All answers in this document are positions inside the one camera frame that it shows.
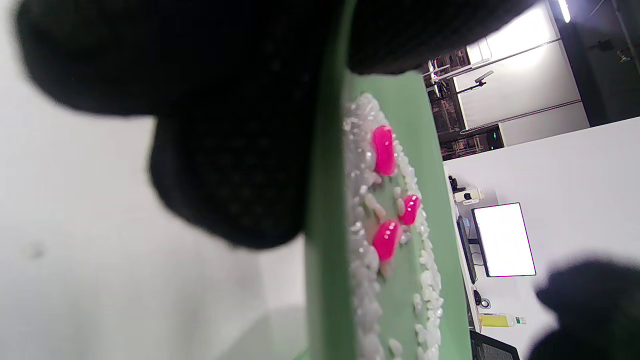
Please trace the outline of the person's right hand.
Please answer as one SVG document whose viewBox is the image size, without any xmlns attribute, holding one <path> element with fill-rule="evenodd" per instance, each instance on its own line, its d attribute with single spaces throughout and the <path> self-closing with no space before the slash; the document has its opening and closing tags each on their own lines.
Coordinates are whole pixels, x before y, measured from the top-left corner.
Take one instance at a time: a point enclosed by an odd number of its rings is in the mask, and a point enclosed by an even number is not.
<svg viewBox="0 0 640 360">
<path fill-rule="evenodd" d="M 557 328 L 532 347 L 530 360 L 637 360 L 640 271 L 590 259 L 554 271 L 536 291 Z"/>
</svg>

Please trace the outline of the person's left hand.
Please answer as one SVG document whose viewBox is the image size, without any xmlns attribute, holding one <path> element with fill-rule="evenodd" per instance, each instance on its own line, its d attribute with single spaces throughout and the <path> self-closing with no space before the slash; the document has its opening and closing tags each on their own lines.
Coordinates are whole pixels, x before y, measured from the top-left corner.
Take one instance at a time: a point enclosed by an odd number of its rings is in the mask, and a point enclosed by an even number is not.
<svg viewBox="0 0 640 360">
<path fill-rule="evenodd" d="M 150 176 L 188 223 L 247 249 L 299 235 L 322 67 L 345 0 L 19 0 L 29 79 L 99 116 L 153 116 Z"/>
</svg>

